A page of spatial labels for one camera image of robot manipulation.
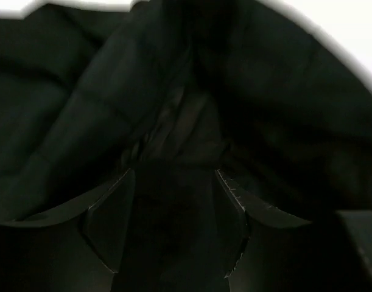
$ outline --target white surface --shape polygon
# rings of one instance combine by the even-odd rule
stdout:
[[[92,10],[125,11],[134,1],[0,0],[0,16],[23,18],[46,2]],[[372,0],[259,1],[310,30],[372,88]]]

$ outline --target black garment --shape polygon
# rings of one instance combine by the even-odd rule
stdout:
[[[130,13],[46,5],[0,19],[0,222],[33,218],[133,167],[121,269],[140,271],[141,252],[151,279],[143,287],[121,273],[114,291],[131,280],[134,291],[225,291],[217,258],[201,256],[216,248],[204,241],[216,237],[214,169],[308,220],[372,210],[372,94],[356,75],[258,1],[151,0]],[[152,160],[177,166],[139,169]],[[167,179],[189,189],[157,185]],[[170,213],[171,194],[195,213]],[[177,216],[188,228],[163,232]],[[176,228],[184,244],[168,258]],[[203,278],[190,266],[209,265],[186,286]]]

